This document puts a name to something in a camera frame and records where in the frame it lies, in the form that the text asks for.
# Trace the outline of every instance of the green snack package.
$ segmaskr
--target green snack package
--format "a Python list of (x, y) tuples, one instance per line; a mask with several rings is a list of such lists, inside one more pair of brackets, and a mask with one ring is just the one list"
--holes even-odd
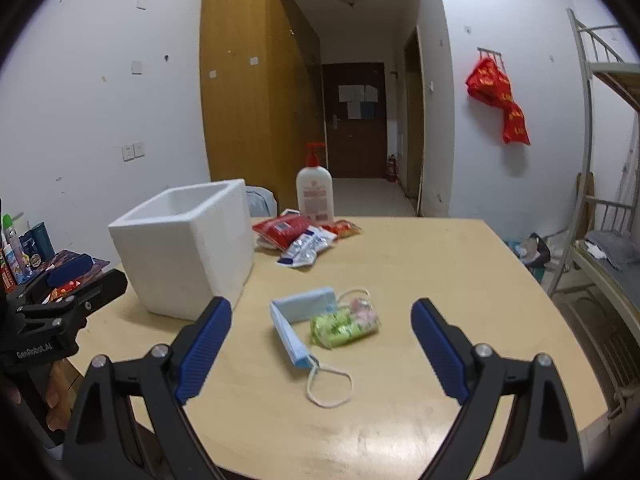
[(311, 319), (311, 339), (325, 348), (335, 348), (377, 332), (380, 320), (369, 301), (356, 298), (349, 306)]

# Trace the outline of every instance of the table top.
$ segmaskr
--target table top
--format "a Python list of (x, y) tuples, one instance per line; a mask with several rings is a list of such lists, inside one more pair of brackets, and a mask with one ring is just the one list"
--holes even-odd
[[(473, 343), (504, 357), (547, 352), (558, 367), (578, 428), (606, 411), (596, 377), (567, 324), (525, 267), (478, 220), (354, 218), (363, 234), (340, 240), (315, 266), (278, 266), (257, 250), (232, 328), (199, 397), (186, 413), (218, 465), (262, 480), (418, 478), (449, 431), (459, 406), (442, 391), (410, 325), (418, 298), (430, 298)], [(353, 376), (351, 402), (333, 410), (305, 397), (308, 370), (294, 368), (271, 322), (273, 298), (331, 286), (370, 290), (378, 334), (334, 350), (313, 347), (321, 362)], [(70, 360), (136, 358), (171, 342), (185, 321), (149, 314), (130, 286), (89, 318)], [(308, 322), (294, 325), (308, 341)], [(345, 378), (320, 374), (323, 400), (348, 391)], [(148, 418), (135, 402), (136, 416)], [(472, 474), (487, 474), (510, 410), (500, 402)]]

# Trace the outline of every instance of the wall outlet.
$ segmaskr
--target wall outlet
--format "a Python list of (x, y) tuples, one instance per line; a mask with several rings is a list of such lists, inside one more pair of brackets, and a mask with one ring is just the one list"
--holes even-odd
[(133, 145), (133, 154), (136, 158), (141, 156), (145, 156), (145, 143), (144, 142), (136, 142)]
[(133, 152), (133, 144), (127, 144), (122, 147), (122, 160), (127, 162), (128, 160), (133, 160), (136, 158), (136, 155)]

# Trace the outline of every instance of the doorway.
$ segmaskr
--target doorway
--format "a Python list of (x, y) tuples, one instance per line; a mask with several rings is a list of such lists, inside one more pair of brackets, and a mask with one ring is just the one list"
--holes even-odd
[(386, 177), (383, 63), (322, 66), (329, 171), (334, 178)]
[(424, 160), (424, 93), (417, 28), (404, 45), (406, 86), (406, 182), (404, 193), (420, 214)]

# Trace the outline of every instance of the metal screw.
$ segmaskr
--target metal screw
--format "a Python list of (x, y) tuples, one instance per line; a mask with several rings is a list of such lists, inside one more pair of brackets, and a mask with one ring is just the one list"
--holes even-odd
[(494, 353), (494, 349), (492, 349), (486, 343), (480, 343), (476, 345), (476, 354), (480, 357), (489, 357), (492, 353)]
[(107, 364), (107, 356), (105, 355), (97, 355), (91, 360), (91, 366), (94, 368), (102, 368), (105, 364)]
[(151, 349), (151, 355), (153, 357), (164, 357), (169, 353), (169, 347), (167, 345), (156, 345)]
[(538, 361), (538, 364), (540, 366), (551, 366), (551, 363), (553, 363), (551, 357), (549, 357), (547, 354), (538, 354), (536, 360)]

